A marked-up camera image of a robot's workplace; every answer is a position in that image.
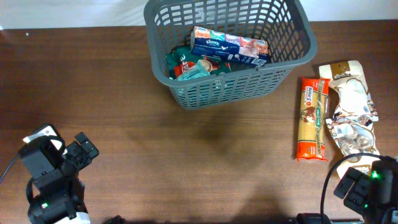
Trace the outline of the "green Nescafe coffee bag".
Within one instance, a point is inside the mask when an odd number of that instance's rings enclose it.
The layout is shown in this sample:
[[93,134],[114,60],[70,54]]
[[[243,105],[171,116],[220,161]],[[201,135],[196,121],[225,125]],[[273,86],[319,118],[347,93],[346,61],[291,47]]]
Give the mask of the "green Nescafe coffee bag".
[[210,75],[220,75],[221,73],[230,73],[231,66],[228,62],[206,55],[195,55],[191,53],[190,47],[176,47],[171,53],[166,55],[167,67],[169,70],[169,78],[176,80],[174,74],[174,67],[180,65],[182,62],[198,62],[198,60],[207,60],[212,64],[212,71]]

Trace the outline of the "blue Kleenex tissue multipack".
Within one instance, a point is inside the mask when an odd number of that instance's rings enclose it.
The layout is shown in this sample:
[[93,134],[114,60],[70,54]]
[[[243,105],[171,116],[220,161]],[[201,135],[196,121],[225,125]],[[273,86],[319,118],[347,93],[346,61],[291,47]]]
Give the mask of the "blue Kleenex tissue multipack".
[[195,26],[190,36],[191,52],[239,63],[264,65],[269,59],[267,41],[225,34]]

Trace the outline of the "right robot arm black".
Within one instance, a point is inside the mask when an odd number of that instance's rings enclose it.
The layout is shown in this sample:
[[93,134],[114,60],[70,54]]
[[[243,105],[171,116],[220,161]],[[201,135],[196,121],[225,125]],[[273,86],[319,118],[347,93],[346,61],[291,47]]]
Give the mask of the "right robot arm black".
[[348,168],[333,194],[362,216],[365,223],[397,223],[397,161],[385,157],[372,163],[367,175]]

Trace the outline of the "mint toilet wipes pack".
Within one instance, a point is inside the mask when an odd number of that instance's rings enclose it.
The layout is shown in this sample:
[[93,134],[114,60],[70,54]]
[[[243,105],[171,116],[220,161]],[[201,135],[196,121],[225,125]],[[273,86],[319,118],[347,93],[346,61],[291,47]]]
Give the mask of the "mint toilet wipes pack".
[[196,78],[206,77],[212,71],[212,64],[207,60],[198,60],[198,62],[182,62],[174,67],[174,74],[177,81],[186,81]]

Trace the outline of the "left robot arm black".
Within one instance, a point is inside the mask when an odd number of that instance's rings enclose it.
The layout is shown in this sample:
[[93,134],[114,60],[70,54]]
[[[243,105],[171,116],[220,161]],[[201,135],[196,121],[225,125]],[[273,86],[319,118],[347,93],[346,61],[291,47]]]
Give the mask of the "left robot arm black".
[[23,139],[18,155],[29,171],[25,194],[31,223],[90,223],[79,172],[99,155],[80,132],[67,145],[54,125],[45,123]]

